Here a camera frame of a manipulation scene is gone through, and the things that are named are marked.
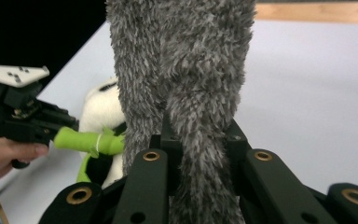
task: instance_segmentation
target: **table surface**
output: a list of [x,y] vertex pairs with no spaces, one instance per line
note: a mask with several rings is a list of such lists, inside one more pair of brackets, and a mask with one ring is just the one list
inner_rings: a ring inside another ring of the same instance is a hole
[[[326,193],[358,185],[358,24],[256,21],[235,120],[254,148],[278,154],[303,184]],[[114,75],[104,24],[39,99],[80,117],[88,90]],[[10,224],[37,223],[76,181],[77,152],[46,158],[0,182]]]

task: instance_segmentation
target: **stuffed animal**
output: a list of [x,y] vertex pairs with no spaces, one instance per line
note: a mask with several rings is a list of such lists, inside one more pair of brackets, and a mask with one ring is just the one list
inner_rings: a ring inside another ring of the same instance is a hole
[[79,132],[61,128],[53,142],[56,148],[83,152],[77,182],[97,183],[104,189],[123,176],[121,153],[125,130],[117,79],[112,77],[89,91],[79,122]]
[[240,101],[255,0],[106,4],[127,122],[124,174],[167,112],[184,149],[170,223],[244,223],[223,139]]

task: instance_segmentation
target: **lime green tube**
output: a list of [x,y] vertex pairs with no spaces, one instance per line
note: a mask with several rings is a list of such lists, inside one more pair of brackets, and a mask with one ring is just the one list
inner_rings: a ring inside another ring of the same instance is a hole
[[53,142],[56,148],[88,152],[91,157],[98,158],[99,153],[104,155],[122,153],[124,134],[114,136],[114,132],[108,129],[103,129],[103,133],[79,133],[68,127],[62,127]]

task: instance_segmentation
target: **green plush part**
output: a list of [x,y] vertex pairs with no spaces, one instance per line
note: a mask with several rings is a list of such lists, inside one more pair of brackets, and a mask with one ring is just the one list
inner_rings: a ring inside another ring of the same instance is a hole
[[89,176],[87,175],[87,165],[89,164],[89,160],[91,158],[91,154],[87,154],[80,165],[80,169],[77,173],[76,183],[79,182],[91,182]]
[[103,133],[79,133],[68,127],[62,127],[53,142],[56,148],[88,152],[91,157],[98,158],[99,153],[116,155],[123,152],[124,134],[119,136],[114,134],[108,128],[103,128]]

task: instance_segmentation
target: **gray fur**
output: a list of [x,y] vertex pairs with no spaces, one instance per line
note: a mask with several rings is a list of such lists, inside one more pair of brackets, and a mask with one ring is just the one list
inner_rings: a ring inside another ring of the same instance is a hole
[[243,223],[222,140],[240,101],[254,0],[107,0],[128,129],[124,174],[159,133],[184,146],[170,223]]

